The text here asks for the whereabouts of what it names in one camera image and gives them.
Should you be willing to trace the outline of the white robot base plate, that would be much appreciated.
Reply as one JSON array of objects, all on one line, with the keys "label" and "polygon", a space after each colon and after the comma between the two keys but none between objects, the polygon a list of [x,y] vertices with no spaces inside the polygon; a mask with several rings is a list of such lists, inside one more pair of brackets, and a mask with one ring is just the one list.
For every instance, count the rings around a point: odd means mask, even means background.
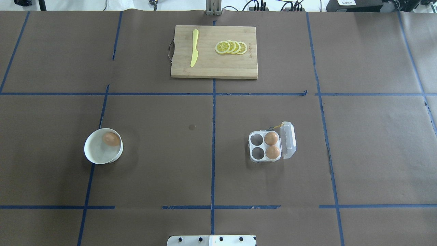
[{"label": "white robot base plate", "polygon": [[175,235],[167,246],[256,246],[255,235]]}]

